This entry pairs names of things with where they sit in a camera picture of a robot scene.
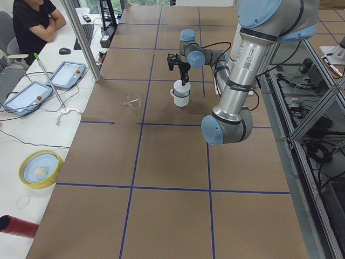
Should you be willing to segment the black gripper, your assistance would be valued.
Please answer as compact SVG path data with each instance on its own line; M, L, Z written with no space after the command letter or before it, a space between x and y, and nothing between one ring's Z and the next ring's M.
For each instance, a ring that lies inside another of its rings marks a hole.
M182 85L185 85L186 83L189 82L188 72L190 70L190 64L179 61L178 62L178 68L180 71Z

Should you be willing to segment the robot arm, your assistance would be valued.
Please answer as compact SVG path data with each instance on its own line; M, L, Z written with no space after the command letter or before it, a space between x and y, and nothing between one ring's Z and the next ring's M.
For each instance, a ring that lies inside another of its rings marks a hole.
M299 42L316 33L319 1L240 1L237 9L241 42L232 67L226 53L200 47L195 32L180 34L177 62L186 82L190 68L209 65L220 87L219 104L202 119L201 130L211 145L241 142L252 132L253 120L244 105L263 62L274 43Z
M185 29L180 34L180 49L175 61L180 70L179 83L186 86L189 83L188 71L203 66L210 66L213 71L215 85L218 86L222 99L245 100L252 88L252 83L258 72L265 52L258 38L241 34L241 42L235 51L231 69L228 68L228 56L225 51L210 50L201 47L196 41L192 29Z

